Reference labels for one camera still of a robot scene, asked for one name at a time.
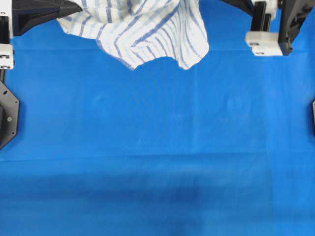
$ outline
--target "blue fabric surface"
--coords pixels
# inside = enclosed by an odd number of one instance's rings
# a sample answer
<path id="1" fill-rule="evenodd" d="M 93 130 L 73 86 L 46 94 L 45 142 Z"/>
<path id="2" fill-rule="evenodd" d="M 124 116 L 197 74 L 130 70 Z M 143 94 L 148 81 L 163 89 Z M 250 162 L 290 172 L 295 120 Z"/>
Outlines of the blue fabric surface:
<path id="1" fill-rule="evenodd" d="M 189 71 L 130 71 L 56 21 L 14 39 L 1 236 L 315 235 L 315 13 L 294 54 L 256 58 L 249 16 L 201 12 L 211 51 Z"/>

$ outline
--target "black metal plate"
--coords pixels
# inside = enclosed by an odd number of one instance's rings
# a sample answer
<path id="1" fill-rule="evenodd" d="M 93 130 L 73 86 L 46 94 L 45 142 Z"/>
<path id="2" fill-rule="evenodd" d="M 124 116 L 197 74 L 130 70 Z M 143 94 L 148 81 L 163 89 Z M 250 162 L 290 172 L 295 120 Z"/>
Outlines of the black metal plate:
<path id="1" fill-rule="evenodd" d="M 0 105 L 4 108 L 4 119 L 0 129 L 0 149 L 11 141 L 17 133 L 19 100 L 0 82 Z"/>

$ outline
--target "blue stripe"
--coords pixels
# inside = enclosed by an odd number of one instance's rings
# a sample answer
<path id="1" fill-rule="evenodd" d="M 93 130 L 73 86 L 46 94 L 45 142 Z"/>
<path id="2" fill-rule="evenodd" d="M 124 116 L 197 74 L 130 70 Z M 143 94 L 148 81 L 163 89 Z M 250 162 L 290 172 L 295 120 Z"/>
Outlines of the blue stripe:
<path id="1" fill-rule="evenodd" d="M 159 45 L 162 47 L 163 51 L 165 52 L 165 55 L 168 57 L 168 54 L 167 54 L 167 52 L 166 52 L 166 50 L 165 50 L 163 44 L 161 43 L 161 41 L 160 41 L 157 37 L 155 37 L 155 39 L 157 40 L 157 42 L 159 43 Z"/>
<path id="2" fill-rule="evenodd" d="M 154 42 L 148 41 L 148 40 L 146 40 L 145 42 L 149 43 L 150 45 L 153 45 L 153 47 L 156 49 L 156 51 L 161 55 L 160 50 L 158 49 L 158 47 L 156 46 L 156 44 Z"/>
<path id="3" fill-rule="evenodd" d="M 186 4 L 186 0 L 184 0 L 184 3 L 185 3 L 185 10 L 187 12 L 187 4 Z M 190 40 L 189 40 L 189 37 L 188 37 L 188 34 L 187 34 L 187 28 L 185 27 L 185 35 L 186 35 L 186 39 L 187 39 L 187 42 L 189 44 L 189 47 L 191 48 L 191 50 L 193 51 L 193 53 L 195 53 L 198 57 L 202 58 L 198 52 L 195 50 L 195 48 L 193 47 L 193 45 L 191 44 Z"/>
<path id="4" fill-rule="evenodd" d="M 116 48 L 116 50 L 117 50 L 117 53 L 118 53 L 119 57 L 122 57 L 122 54 L 121 54 L 121 52 L 120 52 L 120 50 L 119 50 L 119 48 L 118 48 L 118 46 L 117 46 L 118 40 L 120 39 L 120 37 L 121 37 L 124 33 L 126 33 L 131 27 L 133 27 L 134 24 L 137 23 L 137 21 L 140 19 L 140 17 L 141 17 L 141 15 L 136 16 L 136 17 L 133 19 L 133 21 L 129 23 L 129 25 L 127 26 L 127 28 L 126 28 L 123 32 L 121 32 L 121 33 L 118 35 L 118 37 L 115 39 L 115 41 L 114 41 L 114 46 L 115 46 L 115 48 Z"/>
<path id="5" fill-rule="evenodd" d="M 108 7 L 106 8 L 106 14 L 107 14 L 107 22 L 108 23 L 112 23 L 112 12 L 111 12 L 111 8 L 112 8 L 112 3 L 110 0 L 107 0 L 108 3 Z"/>
<path id="6" fill-rule="evenodd" d="M 106 52 L 103 48 L 103 45 L 101 43 L 101 41 L 97 40 L 96 41 L 97 45 L 99 46 L 99 48 L 101 50 L 103 50 L 104 52 Z M 121 59 L 121 58 L 118 58 L 118 57 L 115 57 L 112 55 L 112 57 L 116 58 L 117 60 L 119 60 L 123 65 L 125 65 L 127 68 L 129 68 L 130 70 L 134 70 L 134 67 L 132 65 L 130 65 L 128 62 L 126 62 L 125 60 Z"/>
<path id="7" fill-rule="evenodd" d="M 149 51 L 149 53 L 151 53 L 151 55 L 156 59 L 156 56 L 154 55 L 154 53 L 152 52 L 151 48 L 149 46 L 147 46 L 147 49 Z"/>
<path id="8" fill-rule="evenodd" d="M 122 11 L 121 11 L 121 3 L 120 3 L 120 0 L 117 1 L 117 6 L 118 6 L 119 19 L 122 21 L 122 20 L 124 19 L 124 16 L 123 16 Z"/>
<path id="9" fill-rule="evenodd" d="M 175 53 L 174 44 L 173 44 L 173 41 L 172 41 L 171 37 L 169 36 L 169 33 L 168 33 L 164 28 L 162 28 L 162 30 L 164 31 L 164 33 L 166 34 L 166 36 L 169 38 L 169 41 L 171 41 L 171 46 L 172 46 L 174 58 L 177 59 L 176 53 Z"/>
<path id="10" fill-rule="evenodd" d="M 189 40 L 188 34 L 187 34 L 187 30 L 185 31 L 185 33 L 186 33 L 187 42 L 188 42 L 190 48 L 192 49 L 193 53 L 195 53 L 198 57 L 202 58 L 202 56 L 199 55 L 199 53 L 198 53 L 198 52 L 195 50 L 195 48 L 192 46 L 192 44 L 191 44 L 191 42 L 190 42 L 190 40 Z"/>
<path id="11" fill-rule="evenodd" d="M 82 0 L 81 2 L 82 2 L 83 7 L 87 8 L 87 0 Z"/>
<path id="12" fill-rule="evenodd" d="M 132 46 L 134 47 L 134 46 L 137 45 L 138 43 L 140 43 L 140 42 L 146 40 L 146 39 L 147 39 L 148 37 L 150 37 L 152 34 L 156 33 L 157 30 L 158 30 L 159 28 L 161 28 L 161 27 L 165 24 L 165 22 L 167 22 L 167 21 L 176 13 L 176 11 L 178 10 L 178 7 L 179 7 L 179 5 L 177 5 L 177 6 L 174 8 L 174 10 L 173 10 L 170 14 L 168 14 L 167 16 L 165 16 L 152 30 L 150 30 L 149 32 L 147 32 L 147 33 L 146 33 L 144 36 L 142 36 L 141 38 L 137 39 L 137 40 L 134 42 L 134 44 L 133 44 Z"/>
<path id="13" fill-rule="evenodd" d="M 137 58 L 139 58 L 143 63 L 145 63 L 146 61 L 145 60 L 143 60 L 143 58 L 142 57 L 140 57 L 140 55 L 139 54 L 137 54 L 137 53 L 135 53 L 135 52 L 133 52 L 133 54 L 135 54 L 135 56 L 137 57 Z"/>
<path id="14" fill-rule="evenodd" d="M 91 19 L 91 18 L 92 18 L 92 16 L 89 16 L 89 17 L 87 17 L 87 18 L 82 22 L 79 37 L 82 37 L 83 31 L 84 31 L 84 26 L 87 24 L 87 22 L 88 22 L 89 19 Z"/>
<path id="15" fill-rule="evenodd" d="M 70 16 L 66 16 L 66 17 L 64 17 L 64 19 L 67 21 L 72 21 L 72 17 L 70 17 Z"/>
<path id="16" fill-rule="evenodd" d="M 128 12 L 129 12 L 129 14 L 130 14 L 130 15 L 133 15 L 133 12 L 132 12 L 132 2 L 131 2 L 131 0 L 128 0 L 127 5 L 128 5 Z"/>
<path id="17" fill-rule="evenodd" d="M 102 35 L 103 29 L 106 25 L 103 25 L 101 28 L 99 28 L 98 34 L 96 36 L 96 40 L 99 40 L 100 36 Z"/>
<path id="18" fill-rule="evenodd" d="M 201 28 L 200 24 L 198 23 L 197 19 L 195 18 L 194 14 L 193 14 L 193 12 L 191 10 L 190 5 L 189 5 L 189 14 L 190 14 L 192 20 L 194 21 L 194 23 L 198 26 L 198 29 L 200 30 L 201 35 L 203 36 L 203 38 L 206 39 L 207 37 L 204 35 L 204 32 L 202 31 L 202 28 Z"/>
<path id="19" fill-rule="evenodd" d="M 96 15 L 96 18 L 99 22 L 101 22 L 100 20 L 100 16 L 99 16 L 99 12 L 98 12 L 98 8 L 100 7 L 99 5 L 99 0 L 95 0 L 95 6 L 96 8 L 94 9 L 95 10 L 95 15 Z"/>
<path id="20" fill-rule="evenodd" d="M 181 15 L 179 14 L 179 12 L 177 12 L 177 13 L 178 13 L 178 18 L 179 18 L 179 32 L 181 32 L 181 30 L 182 30 Z M 187 65 L 187 63 L 185 62 L 185 60 L 184 60 L 184 58 L 183 58 L 182 47 L 180 46 L 179 48 L 180 48 L 181 60 L 182 60 L 182 62 L 183 62 L 183 64 L 184 64 L 184 66 L 186 66 L 187 68 L 189 68 L 189 66 Z"/>
<path id="21" fill-rule="evenodd" d="M 156 0 L 155 3 L 150 7 L 149 12 L 152 11 L 152 9 L 157 5 L 159 0 Z"/>
<path id="22" fill-rule="evenodd" d="M 142 5 L 140 6 L 140 8 L 137 10 L 136 15 L 138 15 L 140 13 L 140 11 L 142 11 L 144 5 L 146 4 L 147 0 L 145 0 Z"/>

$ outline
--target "striped towel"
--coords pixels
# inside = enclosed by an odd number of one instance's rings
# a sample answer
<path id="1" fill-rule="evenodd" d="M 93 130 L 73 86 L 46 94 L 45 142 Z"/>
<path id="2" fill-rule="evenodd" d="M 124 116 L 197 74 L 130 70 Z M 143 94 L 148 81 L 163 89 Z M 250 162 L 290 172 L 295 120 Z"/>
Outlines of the striped towel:
<path id="1" fill-rule="evenodd" d="M 189 69 L 209 51 L 199 0 L 72 0 L 84 10 L 59 19 L 66 33 L 96 39 L 130 69 L 160 57 Z"/>

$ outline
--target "white mount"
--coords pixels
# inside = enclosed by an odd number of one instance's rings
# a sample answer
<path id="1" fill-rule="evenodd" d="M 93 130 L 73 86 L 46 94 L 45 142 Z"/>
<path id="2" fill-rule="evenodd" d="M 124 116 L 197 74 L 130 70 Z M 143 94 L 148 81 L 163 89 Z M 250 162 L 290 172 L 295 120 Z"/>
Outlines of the white mount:
<path id="1" fill-rule="evenodd" d="M 0 0 L 0 16 L 9 18 L 9 37 L 13 38 L 12 26 L 12 0 Z M 0 69 L 13 69 L 13 46 L 11 44 L 0 44 Z"/>
<path id="2" fill-rule="evenodd" d="M 277 16 L 278 0 L 263 0 L 267 3 L 265 14 L 271 15 L 271 21 Z M 252 53 L 258 57 L 283 56 L 278 44 L 278 33 L 265 31 L 250 31 L 246 34 L 246 43 L 252 48 Z"/>

